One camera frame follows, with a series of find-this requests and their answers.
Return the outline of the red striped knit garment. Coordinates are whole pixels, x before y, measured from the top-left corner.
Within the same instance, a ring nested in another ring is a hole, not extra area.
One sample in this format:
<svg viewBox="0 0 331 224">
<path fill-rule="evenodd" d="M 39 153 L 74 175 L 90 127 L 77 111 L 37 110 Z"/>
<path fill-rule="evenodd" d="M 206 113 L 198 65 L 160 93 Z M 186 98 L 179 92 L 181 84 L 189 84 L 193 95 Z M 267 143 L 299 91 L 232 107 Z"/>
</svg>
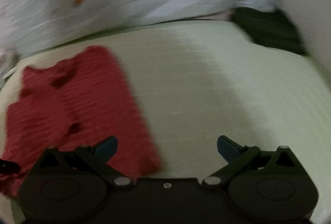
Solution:
<svg viewBox="0 0 331 224">
<path fill-rule="evenodd" d="M 3 159 L 17 175 L 1 176 L 1 193 L 15 197 L 42 152 L 71 151 L 113 135 L 117 153 L 108 165 L 130 179 L 158 172 L 161 160 L 116 57 L 89 46 L 46 69 L 26 67 L 19 99 L 7 108 Z"/>
</svg>

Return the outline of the black folded garment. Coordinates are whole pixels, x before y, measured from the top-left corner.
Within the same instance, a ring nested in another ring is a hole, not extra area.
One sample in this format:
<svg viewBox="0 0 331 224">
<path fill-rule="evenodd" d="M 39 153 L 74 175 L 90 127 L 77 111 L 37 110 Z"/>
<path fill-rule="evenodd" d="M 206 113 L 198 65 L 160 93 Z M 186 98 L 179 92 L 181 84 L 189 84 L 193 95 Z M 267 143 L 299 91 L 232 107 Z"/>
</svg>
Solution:
<svg viewBox="0 0 331 224">
<path fill-rule="evenodd" d="M 239 7 L 232 13 L 231 21 L 258 45 L 307 55 L 297 27 L 281 10 L 262 12 Z"/>
</svg>

